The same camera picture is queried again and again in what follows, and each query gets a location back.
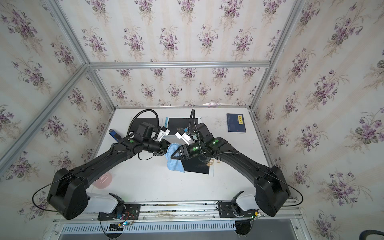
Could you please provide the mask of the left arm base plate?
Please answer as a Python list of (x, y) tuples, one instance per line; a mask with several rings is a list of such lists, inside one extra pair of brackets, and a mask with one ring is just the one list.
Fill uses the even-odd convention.
[(99, 213), (98, 221), (126, 221), (139, 218), (141, 204), (118, 204), (110, 213)]

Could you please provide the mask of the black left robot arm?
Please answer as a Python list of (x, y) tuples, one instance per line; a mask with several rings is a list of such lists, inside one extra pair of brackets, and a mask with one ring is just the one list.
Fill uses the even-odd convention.
[(128, 130), (123, 138), (110, 129), (109, 134), (115, 140), (109, 150), (93, 160), (67, 170), (60, 169), (54, 175), (47, 202), (53, 212), (61, 214), (66, 220), (72, 220), (82, 213), (107, 215), (109, 219), (119, 220), (126, 212), (125, 201), (116, 194), (98, 195), (87, 193), (87, 189), (109, 170), (120, 163), (146, 151), (154, 156), (166, 154), (170, 143), (164, 139), (169, 134), (166, 127), (140, 122), (135, 131)]

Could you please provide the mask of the light blue cloth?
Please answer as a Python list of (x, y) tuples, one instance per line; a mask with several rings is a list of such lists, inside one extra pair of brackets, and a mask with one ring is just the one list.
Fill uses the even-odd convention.
[(183, 166), (181, 160), (172, 159), (172, 154), (176, 153), (179, 146), (180, 145), (177, 143), (172, 143), (167, 149), (167, 152), (165, 154), (165, 158), (167, 160), (168, 170), (185, 173), (184, 166)]

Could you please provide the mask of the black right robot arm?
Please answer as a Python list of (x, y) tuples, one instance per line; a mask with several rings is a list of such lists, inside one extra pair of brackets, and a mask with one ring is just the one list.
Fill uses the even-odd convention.
[(257, 163), (236, 150), (227, 140), (214, 137), (203, 123), (194, 121), (195, 110), (191, 110), (189, 131), (193, 131), (197, 138), (191, 143), (181, 145), (171, 156), (171, 160), (187, 161), (218, 159), (247, 178), (255, 187), (255, 202), (260, 210), (270, 217), (275, 217), (285, 202), (291, 196), (294, 187), (286, 182), (281, 169), (276, 166), (271, 168)]

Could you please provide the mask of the white drawing tablet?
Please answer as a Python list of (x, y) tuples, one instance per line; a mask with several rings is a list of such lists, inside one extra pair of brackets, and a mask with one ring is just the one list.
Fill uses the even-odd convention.
[(186, 173), (194, 173), (201, 175), (214, 175), (215, 159), (199, 160), (198, 158), (192, 158), (189, 160), (183, 160), (182, 165)]
[(153, 133), (156, 133), (158, 130), (158, 126), (161, 123), (161, 119), (159, 119), (159, 123), (157, 122), (156, 118), (136, 118), (134, 121), (131, 122), (131, 127), (129, 127), (129, 134), (136, 132), (139, 125), (142, 123), (147, 123), (153, 125)]

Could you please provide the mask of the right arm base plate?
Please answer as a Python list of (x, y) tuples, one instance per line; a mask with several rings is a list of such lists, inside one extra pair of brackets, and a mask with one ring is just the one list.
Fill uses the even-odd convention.
[(256, 212), (259, 211), (259, 209), (243, 211), (236, 204), (232, 204), (231, 202), (223, 202), (223, 201), (216, 202), (216, 209), (219, 212), (220, 219), (228, 219), (228, 218), (249, 219), (251, 217), (257, 216), (258, 214), (256, 214)]

